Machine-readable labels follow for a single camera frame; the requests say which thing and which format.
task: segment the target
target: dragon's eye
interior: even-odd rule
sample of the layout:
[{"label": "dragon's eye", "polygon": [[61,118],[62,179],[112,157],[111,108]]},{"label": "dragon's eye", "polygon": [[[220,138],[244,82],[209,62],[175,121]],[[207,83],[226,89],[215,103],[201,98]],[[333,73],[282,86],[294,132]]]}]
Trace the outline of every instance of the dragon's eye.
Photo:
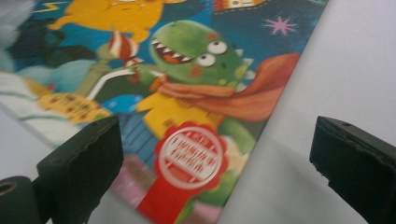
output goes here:
[{"label": "dragon's eye", "polygon": [[219,40],[215,40],[207,46],[207,50],[213,54],[222,54],[227,48],[227,44]]},{"label": "dragon's eye", "polygon": [[216,62],[215,56],[212,54],[201,54],[201,56],[198,57],[198,64],[200,64],[203,67],[209,67],[212,66]]}]

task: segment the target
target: dragon's open mouth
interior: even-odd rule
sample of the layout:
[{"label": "dragon's open mouth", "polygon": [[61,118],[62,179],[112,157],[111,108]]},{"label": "dragon's open mouth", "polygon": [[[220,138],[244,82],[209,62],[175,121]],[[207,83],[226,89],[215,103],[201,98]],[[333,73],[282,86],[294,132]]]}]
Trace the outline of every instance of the dragon's open mouth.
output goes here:
[{"label": "dragon's open mouth", "polygon": [[151,45],[154,47],[158,56],[160,56],[167,63],[172,63],[172,64],[189,63],[192,60],[192,58],[189,58],[187,56],[184,56],[180,53],[177,53],[169,49],[158,39],[154,39],[153,41],[151,41]]}]

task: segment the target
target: yellow monster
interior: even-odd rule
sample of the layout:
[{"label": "yellow monster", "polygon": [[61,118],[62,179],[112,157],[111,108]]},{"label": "yellow monster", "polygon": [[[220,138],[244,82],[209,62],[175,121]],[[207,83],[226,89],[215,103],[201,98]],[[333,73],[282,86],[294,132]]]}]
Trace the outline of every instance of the yellow monster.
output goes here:
[{"label": "yellow monster", "polygon": [[67,23],[84,27],[133,34],[132,40],[141,43],[149,37],[149,29],[160,19],[163,4],[180,3],[185,0],[74,0],[64,16],[49,25],[61,29]]}]

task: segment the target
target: book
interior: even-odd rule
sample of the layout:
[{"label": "book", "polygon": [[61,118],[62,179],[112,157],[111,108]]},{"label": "book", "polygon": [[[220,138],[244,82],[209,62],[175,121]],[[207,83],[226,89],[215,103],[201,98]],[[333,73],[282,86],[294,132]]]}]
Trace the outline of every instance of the book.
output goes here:
[{"label": "book", "polygon": [[216,223],[327,2],[14,7],[0,26],[0,104],[54,149],[118,116],[111,189],[154,222]]}]

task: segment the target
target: black clip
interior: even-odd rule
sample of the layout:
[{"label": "black clip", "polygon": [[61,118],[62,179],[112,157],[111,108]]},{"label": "black clip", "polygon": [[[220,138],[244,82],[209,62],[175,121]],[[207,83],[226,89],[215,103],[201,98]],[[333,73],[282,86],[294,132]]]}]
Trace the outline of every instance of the black clip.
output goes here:
[{"label": "black clip", "polygon": [[118,118],[89,124],[38,163],[33,182],[24,176],[0,181],[0,223],[87,222],[122,161]]},{"label": "black clip", "polygon": [[309,160],[369,223],[396,223],[396,147],[352,124],[318,117]]}]

